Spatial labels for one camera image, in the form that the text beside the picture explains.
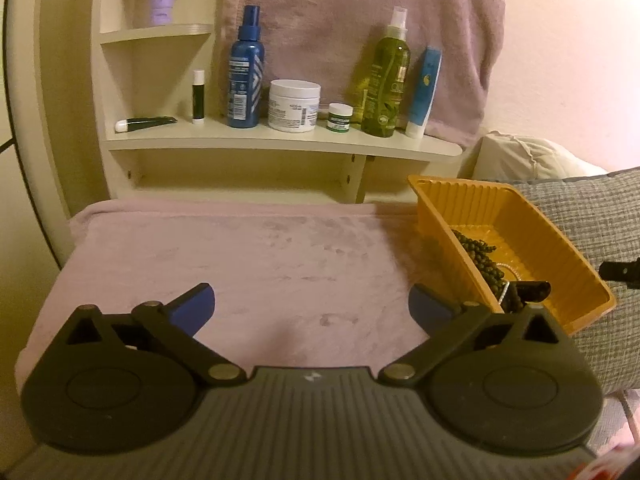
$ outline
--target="orange plastic tray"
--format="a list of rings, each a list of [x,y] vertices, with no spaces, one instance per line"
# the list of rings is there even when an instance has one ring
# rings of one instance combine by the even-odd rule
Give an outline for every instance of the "orange plastic tray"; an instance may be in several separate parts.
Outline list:
[[[490,258],[521,280],[551,283],[543,304],[565,332],[589,326],[616,306],[609,287],[574,245],[533,204],[507,184],[409,177],[418,195],[418,228],[442,263],[454,301],[478,301],[503,312],[452,229],[496,246]],[[516,280],[504,267],[505,280]]]

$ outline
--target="spray bottle cap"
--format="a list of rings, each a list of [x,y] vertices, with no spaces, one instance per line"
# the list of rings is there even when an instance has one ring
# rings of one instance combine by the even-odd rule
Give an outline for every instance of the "spray bottle cap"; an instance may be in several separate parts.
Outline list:
[[[242,25],[238,27],[238,40],[260,40],[260,7],[257,5],[245,5]]]
[[[391,23],[386,26],[386,36],[403,41],[406,38],[406,9],[404,7],[394,7]]]

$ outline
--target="pillow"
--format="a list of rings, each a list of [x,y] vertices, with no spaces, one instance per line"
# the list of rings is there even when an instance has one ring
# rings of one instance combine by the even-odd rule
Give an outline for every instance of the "pillow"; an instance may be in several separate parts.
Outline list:
[[[533,180],[605,173],[550,140],[491,132],[482,138],[473,179]]]
[[[640,256],[640,168],[591,178],[513,184],[591,265]],[[640,388],[640,290],[609,282],[618,306],[573,337],[605,394]]]

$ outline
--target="gray ribbed gripper base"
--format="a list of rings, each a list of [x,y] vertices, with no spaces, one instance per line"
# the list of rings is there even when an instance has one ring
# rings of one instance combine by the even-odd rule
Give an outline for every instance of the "gray ribbed gripper base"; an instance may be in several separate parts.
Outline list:
[[[40,445],[10,480],[564,480],[587,450],[518,458],[476,449],[441,428],[412,390],[368,368],[258,368],[208,392],[167,438],[81,456]]]

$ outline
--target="plaid pillow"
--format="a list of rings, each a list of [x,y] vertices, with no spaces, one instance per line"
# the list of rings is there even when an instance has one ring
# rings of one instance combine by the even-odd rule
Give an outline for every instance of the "plaid pillow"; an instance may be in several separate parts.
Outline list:
[[[640,168],[513,184],[591,265],[640,257]],[[609,282],[618,306],[573,337],[605,394],[640,388],[640,290]]]

